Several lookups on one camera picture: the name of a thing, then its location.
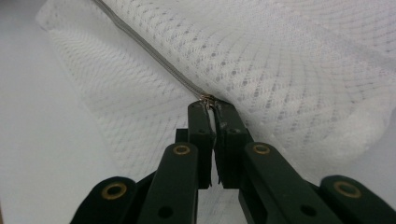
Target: mesh bag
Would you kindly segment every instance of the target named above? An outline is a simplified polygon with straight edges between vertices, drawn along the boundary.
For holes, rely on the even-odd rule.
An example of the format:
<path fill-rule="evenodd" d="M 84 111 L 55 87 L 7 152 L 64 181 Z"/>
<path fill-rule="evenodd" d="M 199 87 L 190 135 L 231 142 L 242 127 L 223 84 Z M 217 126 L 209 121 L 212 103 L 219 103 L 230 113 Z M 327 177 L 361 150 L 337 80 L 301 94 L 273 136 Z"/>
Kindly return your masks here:
<path fill-rule="evenodd" d="M 396 98 L 396 2 L 104 1 L 191 82 L 234 104 L 256 141 L 317 182 L 386 130 Z M 193 95 L 89 0 L 37 15 L 113 159 L 134 180 L 158 166 Z M 201 194 L 200 223 L 228 220 L 235 191 Z"/>

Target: metal rivet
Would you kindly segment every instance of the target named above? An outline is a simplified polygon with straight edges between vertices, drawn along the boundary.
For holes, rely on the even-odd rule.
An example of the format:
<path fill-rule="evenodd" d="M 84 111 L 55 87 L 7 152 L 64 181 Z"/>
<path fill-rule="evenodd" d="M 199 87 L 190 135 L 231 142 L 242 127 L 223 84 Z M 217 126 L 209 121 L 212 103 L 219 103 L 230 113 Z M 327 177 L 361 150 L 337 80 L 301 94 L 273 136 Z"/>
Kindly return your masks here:
<path fill-rule="evenodd" d="M 337 181 L 333 186 L 338 193 L 348 198 L 358 199 L 361 197 L 361 191 L 346 181 Z"/>
<path fill-rule="evenodd" d="M 190 148 L 186 146 L 177 146 L 174 147 L 174 153 L 179 156 L 183 156 L 190 153 Z"/>
<path fill-rule="evenodd" d="M 270 148 L 266 145 L 255 145 L 253 147 L 253 150 L 262 155 L 268 154 L 271 151 Z"/>
<path fill-rule="evenodd" d="M 122 195 L 125 194 L 127 188 L 126 185 L 122 182 L 113 182 L 108 184 L 102 190 L 102 198 L 107 200 L 115 200 L 120 198 Z"/>

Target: zipper slider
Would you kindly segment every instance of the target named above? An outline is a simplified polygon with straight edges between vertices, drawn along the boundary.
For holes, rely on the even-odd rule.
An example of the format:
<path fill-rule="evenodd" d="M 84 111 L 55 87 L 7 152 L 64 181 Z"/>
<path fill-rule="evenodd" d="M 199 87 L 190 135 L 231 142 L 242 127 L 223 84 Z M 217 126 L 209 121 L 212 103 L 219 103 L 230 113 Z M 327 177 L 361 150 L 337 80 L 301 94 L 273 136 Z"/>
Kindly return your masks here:
<path fill-rule="evenodd" d="M 209 110 L 211 107 L 215 106 L 215 102 L 218 100 L 218 98 L 211 94 L 202 94 L 199 100 L 204 102 L 206 110 Z"/>

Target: gray zipper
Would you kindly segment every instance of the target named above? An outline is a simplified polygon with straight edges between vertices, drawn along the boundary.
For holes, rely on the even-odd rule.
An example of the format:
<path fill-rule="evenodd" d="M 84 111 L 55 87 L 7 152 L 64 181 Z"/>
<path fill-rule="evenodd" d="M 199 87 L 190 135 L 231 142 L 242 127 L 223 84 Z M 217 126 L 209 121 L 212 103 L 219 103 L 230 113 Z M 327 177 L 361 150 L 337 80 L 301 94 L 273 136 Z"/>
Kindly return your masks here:
<path fill-rule="evenodd" d="M 114 11 L 106 5 L 102 0 L 93 0 L 99 8 L 101 8 L 107 16 L 117 25 L 123 32 L 130 36 L 136 41 L 153 59 L 155 59 L 160 65 L 162 65 L 166 71 L 168 71 L 176 80 L 178 80 L 184 87 L 191 91 L 197 98 L 207 102 L 207 105 L 213 105 L 216 98 L 201 88 L 197 87 L 191 81 L 189 81 L 180 71 L 178 71 L 169 61 L 167 61 L 160 52 L 152 47 L 141 35 L 139 35 L 134 29 L 131 28 L 125 21 L 114 13 Z"/>

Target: white background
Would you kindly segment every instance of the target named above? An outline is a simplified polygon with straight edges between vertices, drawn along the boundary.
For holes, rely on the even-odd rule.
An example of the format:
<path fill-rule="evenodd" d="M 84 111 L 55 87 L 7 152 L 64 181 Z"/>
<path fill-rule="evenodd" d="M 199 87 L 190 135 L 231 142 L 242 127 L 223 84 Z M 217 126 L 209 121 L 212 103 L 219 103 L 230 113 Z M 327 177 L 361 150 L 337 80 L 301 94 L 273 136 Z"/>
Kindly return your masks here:
<path fill-rule="evenodd" d="M 45 0 L 0 0 L 0 203 L 5 223 L 68 223 L 91 188 L 117 175 L 94 118 L 46 33 Z M 396 113 L 380 142 L 343 167 L 396 208 Z"/>

